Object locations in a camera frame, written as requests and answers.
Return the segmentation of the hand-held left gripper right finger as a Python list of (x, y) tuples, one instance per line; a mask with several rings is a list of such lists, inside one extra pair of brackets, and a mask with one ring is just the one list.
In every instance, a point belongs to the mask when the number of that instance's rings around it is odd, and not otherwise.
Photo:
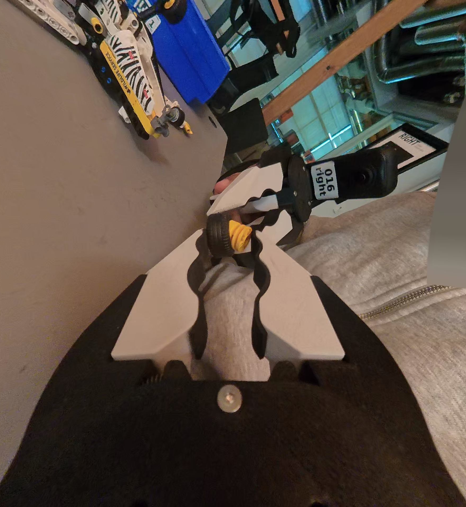
[(312, 276), (267, 234), (253, 234), (253, 280), (259, 290), (252, 346), (270, 362), (342, 360), (344, 349)]

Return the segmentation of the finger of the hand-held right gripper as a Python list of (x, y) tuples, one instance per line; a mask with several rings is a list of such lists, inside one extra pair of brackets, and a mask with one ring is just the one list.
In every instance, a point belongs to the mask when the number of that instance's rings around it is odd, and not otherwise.
[(279, 243), (293, 230), (292, 218), (287, 210), (279, 206), (276, 194), (248, 202), (242, 207), (242, 215), (256, 215), (248, 225), (255, 232), (265, 233), (268, 240)]
[(239, 209), (251, 199), (260, 199), (266, 191), (279, 192), (282, 185), (283, 169), (280, 163), (249, 167), (218, 194), (207, 211), (207, 216)]

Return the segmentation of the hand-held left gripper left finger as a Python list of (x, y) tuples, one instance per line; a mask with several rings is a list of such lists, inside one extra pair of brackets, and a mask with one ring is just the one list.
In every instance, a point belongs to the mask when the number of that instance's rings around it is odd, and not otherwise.
[(114, 360), (202, 357), (208, 331), (199, 288), (207, 253), (199, 229), (147, 272), (111, 352)]

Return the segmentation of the black lego tyre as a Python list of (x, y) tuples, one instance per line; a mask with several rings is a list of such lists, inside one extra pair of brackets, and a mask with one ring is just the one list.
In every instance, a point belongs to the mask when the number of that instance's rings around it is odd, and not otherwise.
[(221, 259), (235, 253), (230, 240), (230, 219), (226, 214), (214, 213), (206, 222), (207, 245), (212, 257)]

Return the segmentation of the lego airplane model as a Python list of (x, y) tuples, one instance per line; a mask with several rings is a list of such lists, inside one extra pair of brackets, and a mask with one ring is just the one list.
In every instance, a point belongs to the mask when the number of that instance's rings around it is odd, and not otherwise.
[(118, 113), (139, 137), (192, 135), (177, 101), (163, 90), (153, 40), (126, 1), (12, 1), (87, 59)]

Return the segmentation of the person's right hand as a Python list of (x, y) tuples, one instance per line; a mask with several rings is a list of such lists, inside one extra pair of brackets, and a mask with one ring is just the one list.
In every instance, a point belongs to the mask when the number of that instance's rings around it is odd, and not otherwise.
[(217, 183), (215, 184), (214, 188), (213, 188), (213, 195), (219, 195), (221, 194), (222, 192), (224, 192), (224, 190), (230, 185), (232, 184), (232, 182), (238, 177), (240, 176), (240, 172), (236, 172), (236, 173), (232, 173), (232, 174), (229, 174), (229, 175), (225, 175), (224, 178), (220, 179), (219, 181), (217, 181)]

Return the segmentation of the black framed white sign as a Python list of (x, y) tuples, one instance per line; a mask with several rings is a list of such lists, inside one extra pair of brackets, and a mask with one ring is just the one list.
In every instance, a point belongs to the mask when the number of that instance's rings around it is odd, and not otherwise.
[(395, 154), (398, 173), (402, 174), (422, 163), (445, 154), (449, 143), (409, 123), (404, 123), (375, 142), (364, 147), (373, 149), (387, 145)]

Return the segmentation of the black chair seat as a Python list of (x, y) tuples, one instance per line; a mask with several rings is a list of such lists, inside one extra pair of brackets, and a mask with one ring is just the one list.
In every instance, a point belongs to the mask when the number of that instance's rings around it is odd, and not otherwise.
[(268, 139), (268, 129), (257, 98), (217, 117), (217, 120), (227, 136), (226, 156), (249, 149)]

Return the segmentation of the blue plastic bin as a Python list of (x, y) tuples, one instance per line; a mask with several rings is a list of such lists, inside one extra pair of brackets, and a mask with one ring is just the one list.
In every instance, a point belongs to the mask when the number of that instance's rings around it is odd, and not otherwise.
[(206, 104), (230, 66), (193, 1), (185, 16), (165, 16), (162, 1), (127, 1), (153, 40), (158, 64), (189, 105)]

